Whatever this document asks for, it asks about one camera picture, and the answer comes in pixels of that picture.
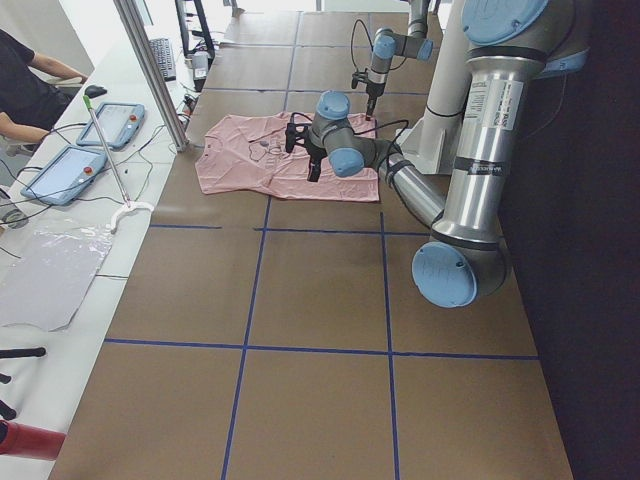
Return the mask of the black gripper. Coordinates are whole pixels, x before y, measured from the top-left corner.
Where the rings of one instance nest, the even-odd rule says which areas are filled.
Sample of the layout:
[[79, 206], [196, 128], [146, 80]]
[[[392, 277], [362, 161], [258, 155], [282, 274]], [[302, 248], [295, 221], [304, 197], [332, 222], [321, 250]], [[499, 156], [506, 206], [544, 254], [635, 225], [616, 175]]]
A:
[[356, 89], [360, 83], [366, 85], [366, 93], [369, 96], [366, 105], [366, 119], [370, 120], [375, 111], [376, 98], [382, 96], [384, 93], [386, 74], [367, 69], [353, 72], [351, 88]]
[[322, 172], [322, 159], [327, 157], [327, 151], [312, 141], [310, 123], [287, 124], [285, 129], [285, 151], [292, 153], [295, 146], [303, 147], [310, 156], [307, 180], [309, 182], [318, 182]]

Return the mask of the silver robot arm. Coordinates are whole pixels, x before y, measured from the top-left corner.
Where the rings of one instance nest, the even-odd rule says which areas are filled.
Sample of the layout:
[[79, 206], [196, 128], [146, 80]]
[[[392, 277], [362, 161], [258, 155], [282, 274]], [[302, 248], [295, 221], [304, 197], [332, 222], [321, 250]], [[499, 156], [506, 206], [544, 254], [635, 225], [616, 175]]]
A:
[[287, 151], [303, 147], [308, 178], [328, 161], [336, 175], [375, 170], [431, 232], [413, 280], [431, 303], [464, 307], [495, 292], [509, 258], [497, 212], [531, 81], [580, 70], [588, 56], [589, 1], [456, 1], [440, 45], [427, 36], [424, 1], [411, 3], [406, 34], [378, 30], [367, 69], [355, 72], [370, 103], [396, 57], [437, 60], [423, 117], [400, 140], [357, 134], [350, 103], [323, 93], [314, 118], [290, 120]]
[[402, 35], [384, 27], [377, 30], [370, 43], [371, 57], [369, 66], [359, 70], [354, 66], [351, 88], [359, 84], [366, 86], [368, 95], [366, 119], [373, 117], [377, 100], [384, 94], [389, 72], [393, 69], [395, 57], [427, 61], [433, 51], [433, 41], [428, 35], [428, 1], [408, 1], [410, 5], [407, 33]]

